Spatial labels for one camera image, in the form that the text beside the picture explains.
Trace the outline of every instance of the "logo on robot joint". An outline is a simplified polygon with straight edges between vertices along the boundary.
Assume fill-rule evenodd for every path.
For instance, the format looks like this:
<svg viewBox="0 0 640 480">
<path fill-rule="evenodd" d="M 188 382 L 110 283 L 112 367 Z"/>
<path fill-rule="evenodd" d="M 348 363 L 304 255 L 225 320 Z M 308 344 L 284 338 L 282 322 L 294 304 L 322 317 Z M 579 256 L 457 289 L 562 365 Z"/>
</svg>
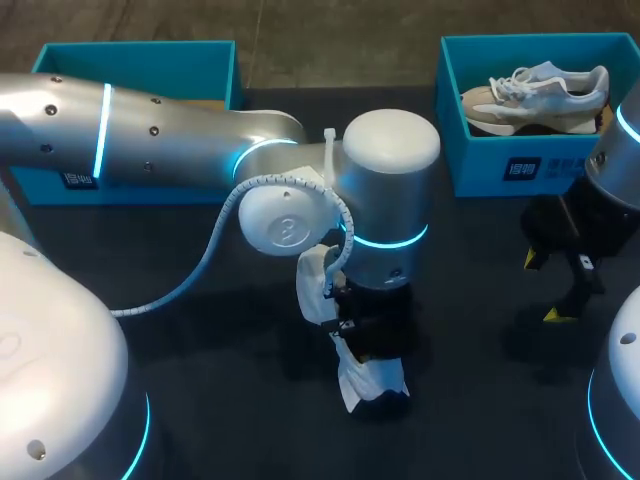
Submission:
<svg viewBox="0 0 640 480">
<path fill-rule="evenodd" d="M 511 157 L 502 180 L 533 180 L 538 174 L 541 160 L 540 157 Z"/>
<path fill-rule="evenodd" d="M 295 247 L 304 242 L 311 230 L 307 222 L 298 215 L 287 215 L 276 219 L 270 226 L 268 235 L 278 247 Z"/>
</svg>

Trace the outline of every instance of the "shoe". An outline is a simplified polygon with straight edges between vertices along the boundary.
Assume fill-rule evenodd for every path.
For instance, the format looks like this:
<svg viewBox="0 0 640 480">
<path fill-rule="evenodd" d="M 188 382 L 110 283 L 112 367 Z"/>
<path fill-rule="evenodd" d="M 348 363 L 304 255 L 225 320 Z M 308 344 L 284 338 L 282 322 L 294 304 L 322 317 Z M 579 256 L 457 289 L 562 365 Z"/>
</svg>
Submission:
<svg viewBox="0 0 640 480">
<path fill-rule="evenodd" d="M 609 98 L 609 73 L 565 72 L 551 62 L 518 68 L 510 78 L 489 79 L 489 86 L 462 95 L 467 121 L 493 134 L 513 135 L 528 125 L 563 133 L 596 133 L 596 117 Z"/>
</svg>

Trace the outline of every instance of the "concrete floor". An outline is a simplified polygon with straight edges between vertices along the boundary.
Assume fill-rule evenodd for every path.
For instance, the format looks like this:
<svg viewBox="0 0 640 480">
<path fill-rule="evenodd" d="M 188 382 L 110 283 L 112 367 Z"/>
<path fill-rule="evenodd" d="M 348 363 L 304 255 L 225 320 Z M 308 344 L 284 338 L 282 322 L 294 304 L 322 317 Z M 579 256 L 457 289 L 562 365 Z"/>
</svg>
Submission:
<svg viewBox="0 0 640 480">
<path fill-rule="evenodd" d="M 432 83 L 442 35 L 625 31 L 640 0 L 0 0 L 0 69 L 47 42 L 233 39 L 246 86 Z"/>
</svg>

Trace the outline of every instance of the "shoe sole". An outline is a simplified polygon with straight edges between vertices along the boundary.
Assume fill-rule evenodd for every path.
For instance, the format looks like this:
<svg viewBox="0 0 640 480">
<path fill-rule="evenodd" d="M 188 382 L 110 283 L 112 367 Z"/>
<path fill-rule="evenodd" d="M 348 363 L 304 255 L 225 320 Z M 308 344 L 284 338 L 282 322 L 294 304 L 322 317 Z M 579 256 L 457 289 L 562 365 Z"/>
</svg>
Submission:
<svg viewBox="0 0 640 480">
<path fill-rule="evenodd" d="M 548 117 L 537 122 L 529 123 L 516 123 L 511 125 L 499 125 L 494 123 L 479 122 L 467 117 L 467 122 L 476 128 L 479 128 L 483 132 L 497 135 L 500 137 L 509 137 L 518 132 L 518 130 L 530 126 L 541 125 L 543 127 L 551 128 L 556 132 L 569 133 L 576 135 L 588 135 L 596 133 L 596 119 L 595 117 Z"/>
</svg>

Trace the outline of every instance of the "printed label on box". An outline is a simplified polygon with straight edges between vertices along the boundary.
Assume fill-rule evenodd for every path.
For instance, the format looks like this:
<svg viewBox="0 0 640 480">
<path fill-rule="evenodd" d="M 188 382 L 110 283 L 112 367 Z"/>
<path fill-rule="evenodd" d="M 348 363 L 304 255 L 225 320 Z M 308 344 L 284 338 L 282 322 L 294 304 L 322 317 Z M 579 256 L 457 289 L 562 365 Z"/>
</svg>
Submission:
<svg viewBox="0 0 640 480">
<path fill-rule="evenodd" d="M 78 173 L 61 173 L 62 183 L 69 190 L 96 190 L 98 182 L 90 175 L 80 175 Z"/>
<path fill-rule="evenodd" d="M 540 157 L 512 157 L 507 163 L 502 180 L 506 182 L 514 180 L 533 180 L 540 168 Z"/>
<path fill-rule="evenodd" d="M 578 178 L 584 174 L 584 158 L 552 158 L 544 178 Z"/>
</svg>

